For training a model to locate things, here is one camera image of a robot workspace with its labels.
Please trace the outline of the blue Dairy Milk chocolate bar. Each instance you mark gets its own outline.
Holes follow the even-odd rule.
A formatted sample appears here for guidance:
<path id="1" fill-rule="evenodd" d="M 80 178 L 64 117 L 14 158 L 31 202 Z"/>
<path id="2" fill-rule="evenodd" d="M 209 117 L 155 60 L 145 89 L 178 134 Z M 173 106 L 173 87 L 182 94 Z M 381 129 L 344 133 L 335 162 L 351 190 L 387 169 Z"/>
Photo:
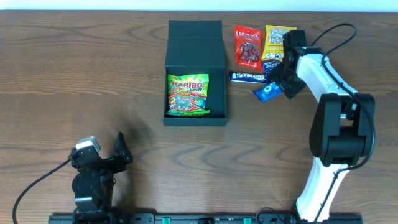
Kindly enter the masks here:
<path id="1" fill-rule="evenodd" d="M 232 82 L 241 83 L 257 83 L 257 84 L 268 84 L 269 79 L 265 74 L 254 74 L 254 73 L 243 73 L 243 72 L 229 72 L 229 79 Z"/>

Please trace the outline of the yellow Hacks candy bag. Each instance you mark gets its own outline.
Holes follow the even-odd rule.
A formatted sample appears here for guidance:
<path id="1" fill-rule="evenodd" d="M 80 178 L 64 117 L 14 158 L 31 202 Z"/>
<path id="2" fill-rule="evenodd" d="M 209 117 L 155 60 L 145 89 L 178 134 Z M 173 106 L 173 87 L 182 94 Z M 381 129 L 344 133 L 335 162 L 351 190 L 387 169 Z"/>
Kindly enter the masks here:
<path id="1" fill-rule="evenodd" d="M 291 30 L 297 30 L 297 27 L 266 25 L 265 29 L 266 35 L 264 50 L 262 53 L 262 61 L 271 59 L 282 61 L 284 56 L 284 34 Z"/>

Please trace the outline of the blue Eclipse mint tin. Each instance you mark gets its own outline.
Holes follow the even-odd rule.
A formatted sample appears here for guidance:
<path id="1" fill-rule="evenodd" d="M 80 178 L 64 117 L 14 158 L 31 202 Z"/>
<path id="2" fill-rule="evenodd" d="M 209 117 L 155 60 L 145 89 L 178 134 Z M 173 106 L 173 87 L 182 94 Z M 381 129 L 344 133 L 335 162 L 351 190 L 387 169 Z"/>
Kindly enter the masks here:
<path id="1" fill-rule="evenodd" d="M 280 60 L 270 59 L 262 61 L 262 69 L 264 74 L 270 73 L 273 69 L 275 69 L 281 63 Z"/>

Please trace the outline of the dark green open box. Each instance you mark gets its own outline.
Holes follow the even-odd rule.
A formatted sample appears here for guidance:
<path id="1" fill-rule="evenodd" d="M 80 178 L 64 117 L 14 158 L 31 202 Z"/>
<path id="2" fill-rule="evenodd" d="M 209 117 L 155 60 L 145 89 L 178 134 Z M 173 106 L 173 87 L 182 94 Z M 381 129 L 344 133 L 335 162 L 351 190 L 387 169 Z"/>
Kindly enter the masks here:
<path id="1" fill-rule="evenodd" d="M 168 78 L 165 77 L 163 123 L 165 126 L 225 126 L 226 52 L 221 21 L 169 21 L 165 74 L 208 74 L 210 83 L 206 116 L 169 116 Z"/>

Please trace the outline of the blue Oreo cookie pack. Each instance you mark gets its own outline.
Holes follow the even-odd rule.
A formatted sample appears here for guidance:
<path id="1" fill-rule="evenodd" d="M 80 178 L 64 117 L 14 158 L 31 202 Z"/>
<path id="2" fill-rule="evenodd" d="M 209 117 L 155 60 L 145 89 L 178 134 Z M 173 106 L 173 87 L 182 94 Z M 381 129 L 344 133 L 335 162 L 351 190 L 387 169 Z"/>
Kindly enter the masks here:
<path id="1" fill-rule="evenodd" d="M 282 90 L 277 86 L 275 82 L 272 82 L 258 90 L 254 90 L 253 93 L 259 99 L 260 102 L 265 103 L 281 95 Z"/>

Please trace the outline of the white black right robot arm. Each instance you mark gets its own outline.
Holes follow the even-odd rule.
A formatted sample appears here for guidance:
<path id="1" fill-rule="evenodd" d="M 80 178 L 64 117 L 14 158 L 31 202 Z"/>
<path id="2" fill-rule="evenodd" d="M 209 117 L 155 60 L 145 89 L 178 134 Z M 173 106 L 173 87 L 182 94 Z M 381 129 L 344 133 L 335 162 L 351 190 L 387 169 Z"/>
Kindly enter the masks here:
<path id="1" fill-rule="evenodd" d="M 307 44 L 304 31 L 291 30 L 283 38 L 284 58 L 270 79 L 289 99 L 308 87 L 318 103 L 309 133 L 312 169 L 283 223 L 362 223 L 361 215 L 329 209 L 347 173 L 365 165 L 373 153 L 374 98 L 349 86 L 328 53 Z"/>

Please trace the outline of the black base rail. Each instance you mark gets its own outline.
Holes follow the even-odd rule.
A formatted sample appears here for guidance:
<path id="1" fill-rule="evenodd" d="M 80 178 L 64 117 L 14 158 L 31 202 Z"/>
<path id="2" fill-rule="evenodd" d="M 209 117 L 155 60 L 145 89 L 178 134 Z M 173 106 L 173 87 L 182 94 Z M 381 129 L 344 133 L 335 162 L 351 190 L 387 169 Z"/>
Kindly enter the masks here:
<path id="1" fill-rule="evenodd" d="M 273 223 L 305 223 L 291 214 L 262 213 L 255 215 L 153 215 L 151 213 L 134 213 L 120 218 L 94 220 L 74 220 L 71 215 L 51 215 L 49 224 L 73 223 L 129 223 L 129 224 L 273 224 Z"/>

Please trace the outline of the red Hacks candy bag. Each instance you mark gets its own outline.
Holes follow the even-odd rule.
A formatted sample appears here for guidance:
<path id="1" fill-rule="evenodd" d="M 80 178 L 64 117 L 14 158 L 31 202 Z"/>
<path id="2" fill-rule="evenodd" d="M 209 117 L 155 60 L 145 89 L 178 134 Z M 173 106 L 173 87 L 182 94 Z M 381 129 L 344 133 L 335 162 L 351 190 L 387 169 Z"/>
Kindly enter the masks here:
<path id="1" fill-rule="evenodd" d="M 240 67 L 262 70 L 261 53 L 263 32 L 237 25 L 234 28 L 235 61 Z"/>

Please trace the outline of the green Haribo gummy bag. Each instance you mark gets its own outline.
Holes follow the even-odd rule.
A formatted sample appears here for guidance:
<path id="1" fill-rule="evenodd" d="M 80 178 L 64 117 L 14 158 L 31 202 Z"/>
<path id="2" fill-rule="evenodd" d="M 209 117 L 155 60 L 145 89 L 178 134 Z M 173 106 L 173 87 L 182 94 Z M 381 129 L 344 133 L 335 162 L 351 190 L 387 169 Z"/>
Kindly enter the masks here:
<path id="1" fill-rule="evenodd" d="M 210 113 L 206 108 L 209 74 L 167 75 L 169 116 L 201 117 Z"/>

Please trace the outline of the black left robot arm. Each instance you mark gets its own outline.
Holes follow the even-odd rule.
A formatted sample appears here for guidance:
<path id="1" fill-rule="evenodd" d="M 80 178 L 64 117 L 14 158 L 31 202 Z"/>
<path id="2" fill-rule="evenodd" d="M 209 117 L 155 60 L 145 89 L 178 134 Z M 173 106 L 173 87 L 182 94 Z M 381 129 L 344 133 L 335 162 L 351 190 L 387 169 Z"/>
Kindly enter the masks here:
<path id="1" fill-rule="evenodd" d="M 78 141 L 68 157 L 78 174 L 72 181 L 76 209 L 73 223 L 128 223 L 128 217 L 112 206 L 114 174 L 124 172 L 133 156 L 119 132 L 114 142 L 115 155 L 101 158 L 101 146 L 94 136 Z"/>

